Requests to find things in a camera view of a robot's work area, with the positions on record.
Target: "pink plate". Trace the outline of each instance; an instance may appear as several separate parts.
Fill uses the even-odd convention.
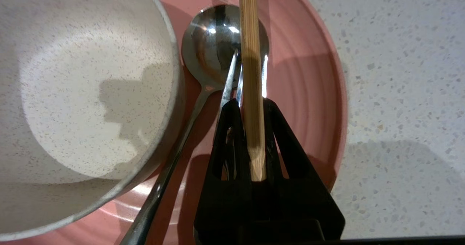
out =
[[[161,0],[178,38],[200,9],[239,0]],[[332,40],[307,0],[258,0],[270,39],[268,97],[284,113],[324,184],[331,189],[347,132],[347,99],[341,64]],[[189,114],[199,84],[184,70]],[[207,101],[169,183],[147,244],[194,244],[193,219],[211,151],[218,93]],[[119,244],[143,204],[156,175],[77,222],[8,245]]]

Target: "bowl rim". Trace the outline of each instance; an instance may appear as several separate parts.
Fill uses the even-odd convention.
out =
[[[158,146],[158,144],[161,142],[161,140],[163,139],[165,135],[166,128],[168,127],[169,121],[171,119],[171,115],[174,112],[176,100],[180,93],[179,92],[179,85],[180,85],[179,79],[181,76],[181,68],[180,68],[180,62],[179,62],[178,41],[174,33],[173,25],[171,24],[171,20],[169,19],[168,14],[166,13],[166,10],[163,7],[163,4],[161,3],[161,1],[160,0],[152,0],[152,1],[155,3],[156,7],[158,8],[158,11],[160,12],[161,17],[163,18],[163,21],[165,22],[165,26],[168,29],[170,42],[171,42],[171,53],[172,53],[171,56],[173,57],[173,80],[171,81],[171,84],[172,84],[171,95],[168,101],[168,106],[166,108],[166,112],[165,112],[163,121],[161,123],[160,129],[156,133],[155,138],[153,139],[152,143],[150,144],[150,146],[148,146],[145,154],[141,157],[141,159],[134,166],[131,172],[129,172],[126,177],[121,179],[111,190],[109,190],[99,200],[97,200],[96,202],[93,202],[87,208],[81,210],[80,212],[74,213],[68,217],[65,217],[64,219],[55,221],[53,223],[50,223],[44,226],[40,226],[40,227],[33,228],[30,230],[21,230],[18,232],[0,233],[0,241],[20,240],[23,238],[29,238],[29,237],[33,237],[36,235],[41,235],[51,230],[55,230],[55,229],[64,227],[68,224],[71,224],[87,216],[88,214],[94,212],[95,210],[99,209],[100,207],[105,205],[110,200],[114,199],[116,196],[120,195],[121,192],[127,186],[129,186],[129,184],[131,184],[132,180],[137,176],[137,174],[146,165],[147,161],[150,159],[152,154],[155,152],[156,147]]]

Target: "wooden chopstick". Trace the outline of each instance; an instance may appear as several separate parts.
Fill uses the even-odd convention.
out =
[[[244,127],[252,181],[266,179],[264,116],[257,0],[239,0],[244,75]]]

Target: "speckled countertop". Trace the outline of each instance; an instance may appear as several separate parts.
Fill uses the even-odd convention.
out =
[[[348,91],[343,238],[465,234],[465,0],[310,0]]]

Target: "white bowl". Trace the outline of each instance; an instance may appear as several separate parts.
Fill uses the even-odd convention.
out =
[[[0,241],[62,227],[143,181],[183,111],[159,0],[0,0]]]

